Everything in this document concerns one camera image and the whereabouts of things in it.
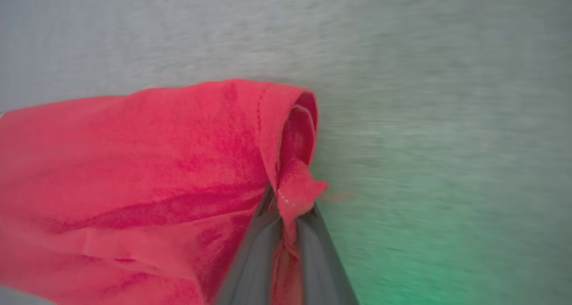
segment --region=red fabric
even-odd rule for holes
[[[311,91],[246,80],[5,113],[0,283],[60,305],[212,303],[270,181],[273,303],[301,303],[317,127]]]

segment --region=gray surface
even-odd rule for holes
[[[363,304],[570,304],[572,0],[0,0],[0,111],[310,87]]]

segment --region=red garment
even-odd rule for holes
[[[214,301],[268,181],[285,221],[274,304],[301,303],[294,218],[314,94],[245,80],[147,89],[0,118],[0,283],[59,305]]]

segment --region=textured gray background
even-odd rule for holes
[[[309,87],[314,174],[353,193],[321,206],[363,304],[570,304],[571,2],[0,0],[0,111]]]

